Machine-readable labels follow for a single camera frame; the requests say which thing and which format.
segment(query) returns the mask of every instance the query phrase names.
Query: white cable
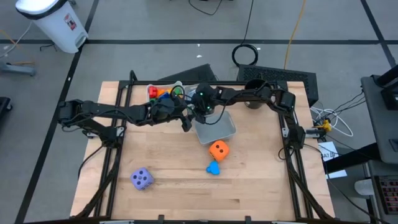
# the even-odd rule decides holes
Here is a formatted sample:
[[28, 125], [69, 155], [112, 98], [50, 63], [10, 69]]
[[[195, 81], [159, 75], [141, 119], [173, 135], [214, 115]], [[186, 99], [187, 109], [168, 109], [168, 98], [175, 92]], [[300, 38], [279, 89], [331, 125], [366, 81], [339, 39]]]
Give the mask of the white cable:
[[19, 43], [19, 41], [26, 35], [26, 33], [29, 31], [30, 27], [32, 25], [32, 21], [29, 23], [29, 26], [27, 27], [27, 29], [25, 30], [25, 32], [19, 37], [19, 39], [17, 40], [17, 42], [6, 51], [6, 53], [2, 54], [0, 56], [0, 58], [5, 57], [9, 52], [11, 52], [12, 50], [14, 50], [14, 48], [17, 46], [17, 44]]
[[[334, 110], [332, 110], [332, 109], [320, 109], [320, 108], [316, 108], [316, 107], [311, 107], [310, 109], [311, 109], [312, 112], [317, 114], [317, 120], [322, 118], [322, 116], [323, 116], [322, 114], [323, 113], [335, 115], [336, 121], [335, 121], [334, 124], [331, 124], [332, 129], [335, 129], [336, 131], [338, 131], [341, 134], [344, 134], [345, 136], [348, 136], [348, 137], [353, 137], [354, 136], [354, 133], [352, 132], [351, 128], [349, 128], [348, 124], [342, 118], [340, 118]], [[339, 121], [341, 121], [341, 123], [343, 123], [343, 125], [346, 126], [346, 128], [349, 131], [349, 134], [347, 134], [347, 133], [341, 131], [340, 129], [336, 128], [336, 126], [337, 126]]]

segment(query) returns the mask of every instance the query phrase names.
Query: white trash can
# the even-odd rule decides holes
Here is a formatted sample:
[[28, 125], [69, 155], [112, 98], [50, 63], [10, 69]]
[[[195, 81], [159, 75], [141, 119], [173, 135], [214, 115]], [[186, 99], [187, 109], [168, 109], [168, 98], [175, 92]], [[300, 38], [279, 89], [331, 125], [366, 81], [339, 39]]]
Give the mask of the white trash can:
[[78, 52], [88, 38], [67, 0], [18, 0], [15, 7], [66, 53]]

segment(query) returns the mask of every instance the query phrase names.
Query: concrete floor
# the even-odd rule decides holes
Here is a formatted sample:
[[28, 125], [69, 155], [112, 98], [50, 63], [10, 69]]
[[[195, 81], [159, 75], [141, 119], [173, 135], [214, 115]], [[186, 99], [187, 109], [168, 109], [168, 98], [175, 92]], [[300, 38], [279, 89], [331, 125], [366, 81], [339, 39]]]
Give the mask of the concrete floor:
[[[18, 14], [14, 0], [0, 2], [0, 29], [17, 39], [29, 21]], [[91, 40], [154, 40], [131, 44], [86, 44], [83, 47], [67, 99], [96, 101], [103, 81], [125, 80], [133, 69], [140, 80], [157, 80], [183, 70], [209, 63], [220, 80], [235, 80], [238, 69], [231, 60], [236, 44], [242, 39], [248, 19], [250, 2], [224, 1], [214, 16], [192, 9], [186, 0], [127, 1], [77, 0], [75, 11], [82, 24], [88, 20], [93, 6], [98, 7], [90, 25]], [[217, 1], [199, 2], [211, 12]], [[259, 51], [257, 65], [282, 68], [285, 44], [269, 44], [268, 40], [288, 40], [297, 20], [301, 1], [254, 1], [248, 40], [266, 40], [255, 44]], [[371, 12], [386, 40], [398, 39], [398, 16], [395, 0], [367, 0]], [[9, 45], [0, 37], [0, 47]], [[37, 76], [1, 74], [0, 96], [12, 98], [14, 109], [0, 129], [0, 222], [14, 223], [27, 185], [35, 167], [65, 79], [71, 69], [73, 55], [47, 48], [40, 52], [47, 37], [32, 26], [25, 41], [5, 62], [34, 58]], [[202, 39], [218, 44], [162, 44], [156, 40]], [[324, 44], [294, 44], [290, 49], [287, 68], [315, 72], [320, 101], [326, 108], [338, 105], [357, 95], [359, 79], [382, 74], [390, 69], [381, 44], [358, 44], [347, 40], [378, 40], [378, 36], [360, 0], [308, 0], [295, 39], [341, 40]], [[398, 46], [388, 45], [398, 57]], [[249, 63], [252, 53], [239, 50], [237, 59]], [[353, 138], [339, 133], [331, 135], [352, 147], [374, 142], [366, 105], [345, 111], [342, 118], [354, 132]], [[79, 132], [63, 133], [57, 126], [43, 171], [30, 203], [25, 222], [68, 218], [76, 188], [76, 173], [83, 160], [86, 138]], [[363, 177], [362, 167], [352, 167], [348, 176], [334, 180], [336, 185], [360, 206], [364, 199], [353, 192], [353, 182]], [[335, 191], [331, 191], [336, 216], [348, 221], [369, 221], [366, 215]]]

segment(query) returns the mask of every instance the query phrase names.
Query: wooden tabletop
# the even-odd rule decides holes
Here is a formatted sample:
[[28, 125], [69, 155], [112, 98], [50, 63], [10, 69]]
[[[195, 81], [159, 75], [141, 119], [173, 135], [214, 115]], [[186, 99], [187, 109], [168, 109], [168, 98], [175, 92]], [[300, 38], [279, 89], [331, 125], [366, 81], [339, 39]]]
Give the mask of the wooden tabletop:
[[[311, 128], [303, 83], [289, 82], [288, 86], [296, 95], [300, 125]], [[98, 102], [114, 105], [117, 91], [118, 82], [103, 82]], [[131, 104], [145, 102], [146, 86], [134, 85]], [[185, 133], [180, 121], [152, 127], [128, 123], [112, 218], [156, 220], [158, 215], [165, 215], [167, 220], [244, 220], [250, 215], [252, 220], [295, 220], [286, 164], [277, 157], [282, 148], [277, 113], [266, 105], [250, 110], [243, 103], [227, 110], [237, 132], [226, 142], [229, 155], [220, 162], [220, 175], [206, 172], [212, 157], [208, 147], [199, 143], [195, 128]], [[111, 124], [110, 119], [96, 120]], [[306, 139], [305, 143], [318, 147], [314, 139]], [[85, 156], [100, 145], [99, 139], [89, 139]], [[82, 169], [71, 215], [80, 212], [98, 189], [104, 155], [103, 149]], [[304, 147], [302, 159], [308, 189], [334, 216], [320, 153]], [[130, 181], [130, 175], [140, 167], [146, 167], [155, 179], [143, 191], [136, 190]], [[305, 217], [302, 194], [297, 189]], [[108, 192], [104, 194], [101, 214], [105, 214], [107, 200]]]

